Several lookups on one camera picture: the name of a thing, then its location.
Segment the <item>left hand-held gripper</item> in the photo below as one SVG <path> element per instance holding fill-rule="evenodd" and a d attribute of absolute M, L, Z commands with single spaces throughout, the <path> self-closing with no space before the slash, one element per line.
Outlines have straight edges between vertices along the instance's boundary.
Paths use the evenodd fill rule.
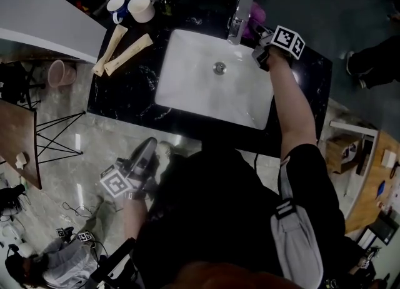
<path fill-rule="evenodd" d="M 149 165 L 157 144 L 156 138 L 146 139 L 133 151 L 130 161 L 118 158 L 115 164 L 101 173 L 100 182 L 112 197 L 132 191 L 154 198 L 158 184 Z"/>

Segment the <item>person's left forearm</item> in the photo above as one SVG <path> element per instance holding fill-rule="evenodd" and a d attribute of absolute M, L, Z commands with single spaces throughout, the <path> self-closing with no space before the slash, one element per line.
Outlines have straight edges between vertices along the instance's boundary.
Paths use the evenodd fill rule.
<path fill-rule="evenodd" d="M 125 238 L 137 239 L 139 231 L 146 221 L 147 212 L 146 202 L 143 199 L 124 199 L 123 221 Z"/>

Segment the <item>white sink basin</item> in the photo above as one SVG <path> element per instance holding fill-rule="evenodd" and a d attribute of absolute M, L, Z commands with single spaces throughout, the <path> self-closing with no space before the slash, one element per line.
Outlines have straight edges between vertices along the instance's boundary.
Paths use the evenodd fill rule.
<path fill-rule="evenodd" d="M 162 64 L 156 104 L 263 130 L 273 87 L 252 52 L 225 39 L 175 29 Z"/>

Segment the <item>chrome faucet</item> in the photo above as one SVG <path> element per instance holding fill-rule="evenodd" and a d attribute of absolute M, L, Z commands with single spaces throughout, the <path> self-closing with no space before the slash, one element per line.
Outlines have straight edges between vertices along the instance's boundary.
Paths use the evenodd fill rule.
<path fill-rule="evenodd" d="M 251 17 L 253 0 L 238 0 L 236 10 L 230 20 L 227 41 L 232 45 L 239 45 L 247 22 Z"/>

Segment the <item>black body-worn rig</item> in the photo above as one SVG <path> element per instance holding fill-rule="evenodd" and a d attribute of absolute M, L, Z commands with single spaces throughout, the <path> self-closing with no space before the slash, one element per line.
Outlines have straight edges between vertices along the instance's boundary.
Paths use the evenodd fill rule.
<path fill-rule="evenodd" d="M 111 274 L 123 262 L 123 259 L 130 258 L 130 253 L 133 251 L 135 243 L 134 238 L 128 238 L 111 256 L 100 262 L 98 268 L 91 274 L 83 288 L 97 289 L 101 283 L 104 283 L 110 289 L 125 289 L 121 281 L 117 278 L 112 278 Z"/>

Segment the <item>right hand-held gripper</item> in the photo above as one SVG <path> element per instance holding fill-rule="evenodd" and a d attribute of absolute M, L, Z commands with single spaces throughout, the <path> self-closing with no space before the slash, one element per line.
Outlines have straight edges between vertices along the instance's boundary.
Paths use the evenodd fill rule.
<path fill-rule="evenodd" d="M 272 31 L 262 25 L 257 25 L 254 32 L 257 34 L 257 46 L 252 52 L 252 57 L 260 69 L 269 71 L 267 60 L 272 47 L 283 53 L 289 66 L 301 57 L 305 42 L 297 32 L 283 26 L 277 26 L 275 31 Z"/>

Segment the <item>black side chair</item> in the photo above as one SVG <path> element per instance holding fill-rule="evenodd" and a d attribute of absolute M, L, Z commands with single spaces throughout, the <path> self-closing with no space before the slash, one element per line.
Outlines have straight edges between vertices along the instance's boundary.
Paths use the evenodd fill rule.
<path fill-rule="evenodd" d="M 41 100 L 32 101 L 31 89 L 45 89 L 45 83 L 34 79 L 37 64 L 33 64 L 27 71 L 20 61 L 0 63 L 0 99 L 8 103 L 34 109 Z"/>

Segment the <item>crumpled white tissue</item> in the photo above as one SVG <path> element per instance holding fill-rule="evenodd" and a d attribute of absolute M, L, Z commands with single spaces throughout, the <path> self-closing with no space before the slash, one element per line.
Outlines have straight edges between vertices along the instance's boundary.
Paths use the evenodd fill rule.
<path fill-rule="evenodd" d="M 16 155 L 16 168 L 23 170 L 24 167 L 29 163 L 29 156 L 25 152 L 20 152 Z"/>

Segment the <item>blue mug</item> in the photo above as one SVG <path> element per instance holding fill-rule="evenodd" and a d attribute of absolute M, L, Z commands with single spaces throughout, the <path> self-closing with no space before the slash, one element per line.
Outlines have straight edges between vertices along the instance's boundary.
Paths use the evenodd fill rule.
<path fill-rule="evenodd" d="M 121 24 L 123 19 L 128 15 L 126 0 L 109 0 L 106 9 L 112 15 L 112 20 L 115 24 Z"/>

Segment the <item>purple cloth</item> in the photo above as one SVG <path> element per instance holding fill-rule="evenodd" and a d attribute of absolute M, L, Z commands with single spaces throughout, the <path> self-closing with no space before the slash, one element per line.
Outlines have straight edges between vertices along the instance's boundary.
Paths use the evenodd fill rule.
<path fill-rule="evenodd" d="M 254 39 L 254 36 L 256 35 L 254 30 L 259 26 L 264 26 L 265 21 L 266 13 L 264 9 L 257 2 L 253 2 L 250 18 L 245 25 L 242 37 L 245 39 Z"/>

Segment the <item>person's dark cap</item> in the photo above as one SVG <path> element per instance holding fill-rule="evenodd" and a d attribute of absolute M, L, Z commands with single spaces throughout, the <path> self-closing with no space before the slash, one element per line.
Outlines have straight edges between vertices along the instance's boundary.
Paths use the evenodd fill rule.
<path fill-rule="evenodd" d="M 197 261 L 185 265 L 162 289 L 303 289 L 283 277 L 252 272 L 229 263 Z"/>

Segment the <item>light wooden table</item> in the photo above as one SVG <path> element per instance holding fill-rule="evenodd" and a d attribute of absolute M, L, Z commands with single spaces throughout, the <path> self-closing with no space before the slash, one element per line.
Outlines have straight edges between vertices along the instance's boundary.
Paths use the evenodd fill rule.
<path fill-rule="evenodd" d="M 395 182 L 390 177 L 391 169 L 381 165 L 384 150 L 390 150 L 400 156 L 400 143 L 385 131 L 367 128 L 353 124 L 331 121 L 329 125 L 336 129 L 343 129 L 353 133 L 360 133 L 372 138 L 370 157 L 366 163 L 366 170 L 361 176 L 361 182 L 356 187 L 351 206 L 344 215 L 346 220 L 346 233 L 363 229 L 373 223 L 387 202 L 390 191 Z M 386 181 L 383 194 L 376 199 L 378 186 Z"/>

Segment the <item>beige paper packet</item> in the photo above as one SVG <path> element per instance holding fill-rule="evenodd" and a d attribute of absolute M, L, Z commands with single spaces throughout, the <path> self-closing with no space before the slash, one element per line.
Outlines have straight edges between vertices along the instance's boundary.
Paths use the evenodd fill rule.
<path fill-rule="evenodd" d="M 107 49 L 103 56 L 99 59 L 99 61 L 92 68 L 92 72 L 96 76 L 102 76 L 105 70 L 104 65 L 109 62 L 111 56 L 113 55 L 114 50 L 117 48 L 119 42 L 122 40 L 123 36 L 127 33 L 128 28 L 118 24 L 111 36 Z"/>
<path fill-rule="evenodd" d="M 129 59 L 135 56 L 137 53 L 143 49 L 151 46 L 153 41 L 148 33 L 141 36 L 137 41 L 130 45 L 122 54 L 120 54 L 115 59 L 109 61 L 104 65 L 105 72 L 108 76 L 112 75 L 115 70 L 121 67 Z"/>

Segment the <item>black marble vanity table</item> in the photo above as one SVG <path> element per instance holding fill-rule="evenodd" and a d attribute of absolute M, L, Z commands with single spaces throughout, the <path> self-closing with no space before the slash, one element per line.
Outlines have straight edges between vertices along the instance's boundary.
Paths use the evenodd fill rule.
<path fill-rule="evenodd" d="M 266 125 L 257 130 L 155 103 L 161 67 L 173 29 L 199 31 L 226 39 L 229 18 L 226 13 L 181 4 L 171 17 L 157 13 L 148 23 L 129 23 L 129 30 L 116 54 L 146 33 L 154 43 L 131 58 L 114 75 L 93 77 L 88 112 L 202 142 L 221 138 L 234 148 L 277 158 L 281 150 L 281 131 L 276 108 L 271 110 Z"/>

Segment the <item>person's white shoe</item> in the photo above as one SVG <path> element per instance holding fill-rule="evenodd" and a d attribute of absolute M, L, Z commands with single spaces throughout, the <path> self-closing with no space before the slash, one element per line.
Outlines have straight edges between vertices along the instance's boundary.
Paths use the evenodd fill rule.
<path fill-rule="evenodd" d="M 156 147 L 156 155 L 159 160 L 170 160 L 174 154 L 175 146 L 167 141 L 160 141 Z"/>

